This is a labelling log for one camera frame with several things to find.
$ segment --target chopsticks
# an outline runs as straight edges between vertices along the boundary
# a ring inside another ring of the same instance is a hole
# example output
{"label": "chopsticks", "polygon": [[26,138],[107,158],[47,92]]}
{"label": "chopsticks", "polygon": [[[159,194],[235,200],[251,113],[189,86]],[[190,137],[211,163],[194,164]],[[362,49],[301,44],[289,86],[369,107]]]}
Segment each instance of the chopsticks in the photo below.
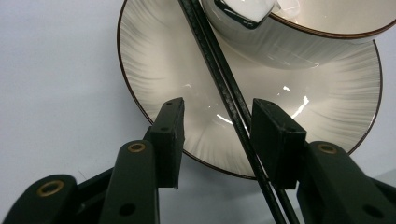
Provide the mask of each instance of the chopsticks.
{"label": "chopsticks", "polygon": [[[201,4],[198,0],[178,1],[205,58],[207,67],[233,122],[233,126],[243,149],[247,154],[247,158],[253,169],[254,175],[259,182],[259,186],[271,210],[274,220],[276,223],[286,223],[276,197],[272,191],[269,179],[266,176],[256,153],[254,152],[253,146],[250,144],[249,133],[247,130],[250,130],[251,115],[248,110],[248,106],[238,88],[230,66],[222,53]],[[276,189],[276,194],[289,222],[299,223],[285,190]]]}

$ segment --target plate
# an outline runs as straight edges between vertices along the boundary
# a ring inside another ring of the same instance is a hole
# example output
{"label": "plate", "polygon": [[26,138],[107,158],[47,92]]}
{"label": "plate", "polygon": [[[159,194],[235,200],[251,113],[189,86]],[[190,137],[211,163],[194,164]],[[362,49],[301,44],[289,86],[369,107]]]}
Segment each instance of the plate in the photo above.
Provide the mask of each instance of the plate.
{"label": "plate", "polygon": [[[249,108],[253,98],[278,104],[307,130],[308,142],[352,152],[373,126],[382,91],[375,42],[316,68],[281,70],[218,40]],[[183,97],[185,153],[222,172],[254,176],[178,1],[125,1],[118,50],[126,84],[149,121],[164,102]]]}

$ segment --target white surface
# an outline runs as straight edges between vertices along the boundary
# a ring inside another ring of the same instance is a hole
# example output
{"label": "white surface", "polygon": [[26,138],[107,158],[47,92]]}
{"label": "white surface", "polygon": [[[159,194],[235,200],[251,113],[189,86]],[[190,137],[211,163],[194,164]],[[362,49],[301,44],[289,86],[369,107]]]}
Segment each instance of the white surface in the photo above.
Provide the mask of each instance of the white surface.
{"label": "white surface", "polygon": [[[116,32],[122,1],[0,2],[0,219],[37,179],[78,182],[114,164],[149,123],[128,92]],[[375,125],[352,158],[396,185],[396,29],[377,38],[384,72]],[[253,181],[183,156],[180,189],[161,189],[162,223],[271,223]]]}

